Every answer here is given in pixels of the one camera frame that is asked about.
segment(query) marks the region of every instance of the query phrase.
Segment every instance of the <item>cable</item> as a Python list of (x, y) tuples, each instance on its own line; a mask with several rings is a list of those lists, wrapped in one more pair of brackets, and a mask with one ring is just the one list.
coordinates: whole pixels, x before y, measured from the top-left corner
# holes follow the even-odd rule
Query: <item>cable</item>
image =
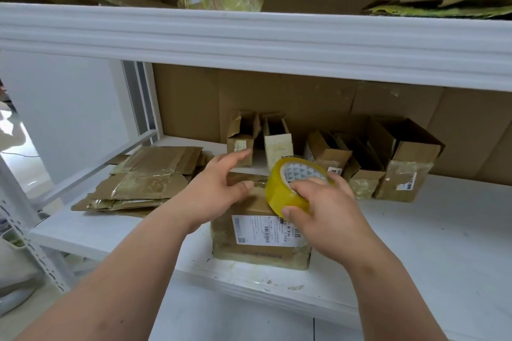
[(10, 154), (10, 155), (19, 155), (19, 156), (24, 156), (26, 158), (40, 158), (39, 155), (23, 155), (23, 154), (18, 154), (18, 153), (6, 153), (6, 152), (3, 152), (3, 151), (0, 151), (0, 154)]

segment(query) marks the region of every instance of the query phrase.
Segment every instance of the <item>tape roll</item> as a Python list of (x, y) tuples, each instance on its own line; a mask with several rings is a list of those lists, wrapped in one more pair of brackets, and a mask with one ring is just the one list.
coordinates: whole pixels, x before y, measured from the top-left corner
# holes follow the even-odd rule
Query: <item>tape roll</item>
[(281, 209), (284, 206), (297, 206), (309, 213), (308, 200), (292, 190), (289, 184), (309, 177), (317, 177), (332, 183), (327, 171), (309, 160), (281, 158), (277, 161), (265, 185), (265, 195), (268, 204), (279, 217), (283, 218)]

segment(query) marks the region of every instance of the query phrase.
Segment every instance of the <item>lower shelf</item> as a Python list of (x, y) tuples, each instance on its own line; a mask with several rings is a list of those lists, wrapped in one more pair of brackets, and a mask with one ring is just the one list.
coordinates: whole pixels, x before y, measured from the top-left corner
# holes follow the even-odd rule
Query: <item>lower shelf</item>
[[(175, 137), (159, 144), (226, 151), (225, 144)], [(268, 173), (264, 156), (257, 154), (254, 162), (253, 168), (236, 170)], [(512, 333), (511, 200), (509, 186), (431, 175), (411, 204), (359, 203), (451, 340), (505, 341)], [(30, 235), (41, 245), (102, 260), (139, 221), (72, 212), (67, 206)], [(173, 278), (360, 327), (355, 292), (341, 266), (315, 252), (309, 271), (217, 260), (211, 255), (209, 224), (185, 239)]]

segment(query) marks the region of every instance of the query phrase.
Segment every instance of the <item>forearm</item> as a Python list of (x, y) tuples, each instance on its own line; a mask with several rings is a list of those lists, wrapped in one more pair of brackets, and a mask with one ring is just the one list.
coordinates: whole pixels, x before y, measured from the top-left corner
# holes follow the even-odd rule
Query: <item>forearm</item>
[(370, 253), (347, 267), (365, 340), (446, 341), (400, 260), (383, 243)]
[(147, 339), (188, 228), (171, 203), (156, 209), (19, 340)]

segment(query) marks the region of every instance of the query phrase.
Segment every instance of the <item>metal shelf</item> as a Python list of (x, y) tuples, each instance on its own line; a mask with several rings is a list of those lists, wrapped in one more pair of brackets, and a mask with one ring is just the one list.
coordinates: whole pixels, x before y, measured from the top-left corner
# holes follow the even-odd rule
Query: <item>metal shelf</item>
[[(214, 154), (225, 144), (165, 137), (160, 145), (199, 145)], [(264, 156), (254, 167), (267, 173)], [(404, 263), (434, 317), (451, 340), (505, 341), (512, 332), (510, 248), (512, 188), (429, 176), (414, 203), (369, 200), (360, 205), (381, 239)], [(65, 207), (33, 228), (42, 246), (103, 259), (140, 221), (91, 215)], [(182, 245), (174, 279), (230, 295), (359, 327), (348, 274), (313, 252), (309, 271), (216, 260), (209, 224)]]
[(512, 22), (0, 3), (0, 49), (512, 91)]

